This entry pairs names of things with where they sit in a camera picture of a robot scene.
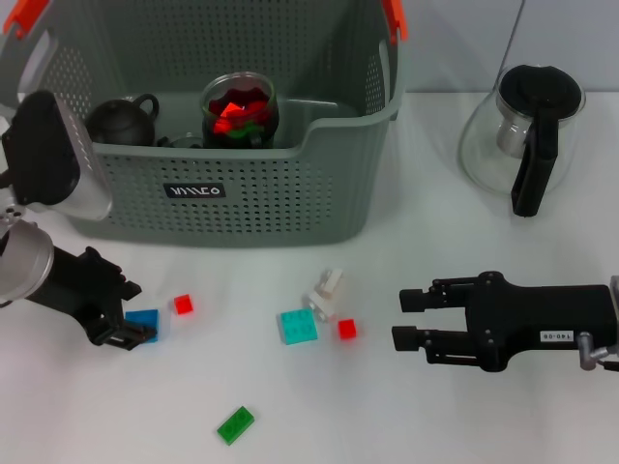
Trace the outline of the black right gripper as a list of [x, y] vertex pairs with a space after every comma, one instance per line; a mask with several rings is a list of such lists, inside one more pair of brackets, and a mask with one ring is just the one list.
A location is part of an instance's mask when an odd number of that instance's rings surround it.
[[403, 312], [464, 307], [467, 331], [392, 327], [398, 352], [426, 352], [429, 364], [500, 372], [526, 351], [575, 350], [587, 333], [595, 349], [615, 344], [615, 306], [606, 285], [526, 287], [502, 275], [435, 279], [399, 292]]

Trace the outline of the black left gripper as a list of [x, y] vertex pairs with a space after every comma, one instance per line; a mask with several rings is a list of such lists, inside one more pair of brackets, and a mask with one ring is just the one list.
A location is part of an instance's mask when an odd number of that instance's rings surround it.
[[158, 335], [153, 327], [124, 324], [122, 300], [141, 292], [94, 248], [74, 256], [57, 247], [47, 277], [26, 300], [71, 316], [96, 346], [132, 350]]

